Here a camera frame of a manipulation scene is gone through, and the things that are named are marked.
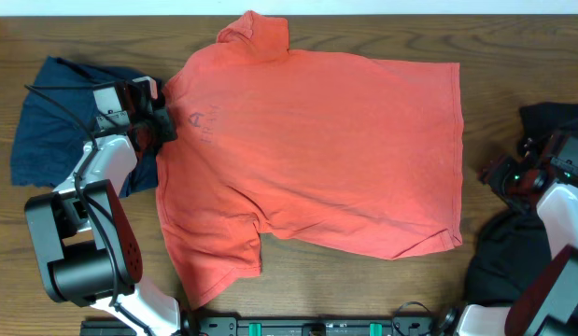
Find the red orange t-shirt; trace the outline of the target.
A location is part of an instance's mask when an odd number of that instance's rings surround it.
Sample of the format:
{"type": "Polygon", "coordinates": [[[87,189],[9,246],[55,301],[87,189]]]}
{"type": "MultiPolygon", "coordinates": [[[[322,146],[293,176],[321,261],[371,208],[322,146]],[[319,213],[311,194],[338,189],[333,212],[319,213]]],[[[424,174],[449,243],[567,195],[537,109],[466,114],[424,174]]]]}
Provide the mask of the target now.
{"type": "Polygon", "coordinates": [[[193,307],[261,273],[261,235],[380,258],[459,246],[457,63],[293,49],[249,11],[164,87],[156,202],[193,307]]]}

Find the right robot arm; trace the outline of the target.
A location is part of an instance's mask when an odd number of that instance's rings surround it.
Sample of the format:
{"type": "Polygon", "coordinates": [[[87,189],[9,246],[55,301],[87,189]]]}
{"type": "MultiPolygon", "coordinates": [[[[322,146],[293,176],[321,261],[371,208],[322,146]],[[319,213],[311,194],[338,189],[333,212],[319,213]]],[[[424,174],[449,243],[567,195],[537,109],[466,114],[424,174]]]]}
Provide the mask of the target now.
{"type": "Polygon", "coordinates": [[[455,334],[578,335],[578,130],[555,131],[522,161],[502,155],[478,178],[542,222],[552,259],[512,305],[467,305],[455,334]]]}

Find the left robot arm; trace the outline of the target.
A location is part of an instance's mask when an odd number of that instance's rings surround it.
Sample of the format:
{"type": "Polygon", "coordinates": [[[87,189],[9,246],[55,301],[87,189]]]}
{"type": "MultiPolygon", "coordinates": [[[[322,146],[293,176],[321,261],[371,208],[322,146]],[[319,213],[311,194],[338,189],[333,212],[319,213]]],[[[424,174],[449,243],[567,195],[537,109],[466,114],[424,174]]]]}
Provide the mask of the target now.
{"type": "Polygon", "coordinates": [[[82,335],[188,335],[186,312],[143,275],[139,244],[120,203],[141,156],[176,139],[151,77],[91,84],[98,114],[83,154],[52,192],[24,206],[42,284],[55,302],[106,312],[81,323],[82,335]]]}

